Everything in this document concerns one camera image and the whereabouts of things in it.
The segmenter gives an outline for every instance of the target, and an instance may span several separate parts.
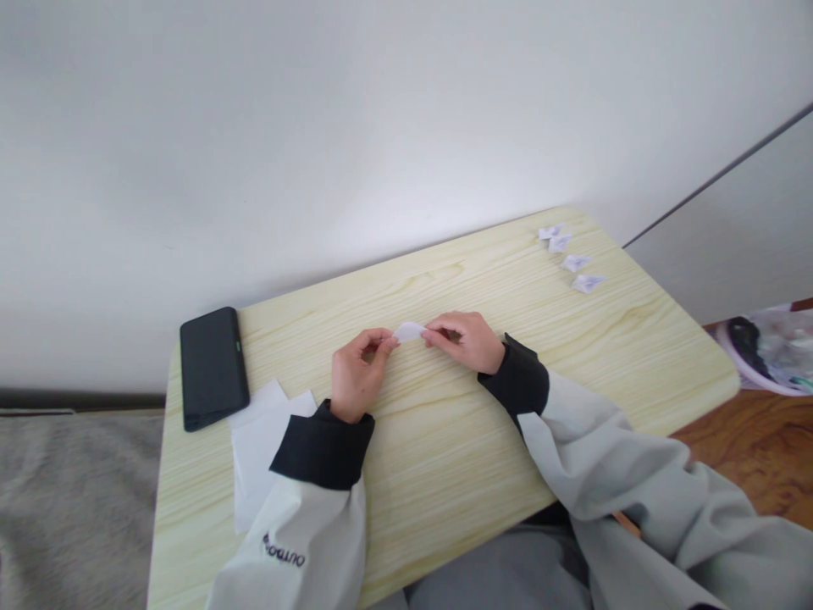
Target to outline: hand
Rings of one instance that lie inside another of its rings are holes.
[[[398,347],[387,329],[362,330],[361,334],[333,354],[333,396],[330,412],[348,424],[357,424],[373,406],[384,381],[387,358]],[[365,354],[374,352],[372,362]]]
[[[426,347],[438,347],[457,362],[478,373],[496,374],[506,355],[506,347],[477,312],[451,312],[435,318],[421,334]],[[449,333],[460,335],[451,341]]]

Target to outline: white cabinet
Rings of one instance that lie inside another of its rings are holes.
[[[701,324],[813,297],[813,113],[627,252]]]

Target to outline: person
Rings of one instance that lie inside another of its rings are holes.
[[[478,373],[567,519],[520,524],[387,607],[813,608],[813,533],[758,517],[683,443],[632,431],[612,402],[548,370],[507,333],[500,341],[479,313],[445,313],[423,339]],[[281,479],[207,607],[356,607],[362,464],[375,426],[367,411],[397,346],[389,330],[365,330],[334,354],[332,399],[311,418],[290,418],[271,465]]]

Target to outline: wall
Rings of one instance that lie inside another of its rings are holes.
[[[813,100],[813,5],[0,3],[0,386],[564,203],[621,243]]]
[[[701,324],[813,296],[813,114],[627,248]]]

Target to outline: wooden floor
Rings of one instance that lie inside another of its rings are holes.
[[[672,436],[742,487],[759,514],[813,530],[813,396],[741,390]]]

